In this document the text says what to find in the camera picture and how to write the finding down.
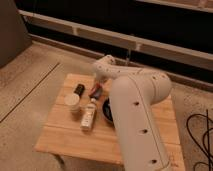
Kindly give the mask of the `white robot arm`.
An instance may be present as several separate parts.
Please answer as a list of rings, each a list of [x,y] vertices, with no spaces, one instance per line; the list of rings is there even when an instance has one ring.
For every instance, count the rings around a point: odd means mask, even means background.
[[[111,55],[93,63],[95,80],[112,79],[109,102],[125,171],[172,171],[151,109],[171,92],[162,71],[119,66]]]

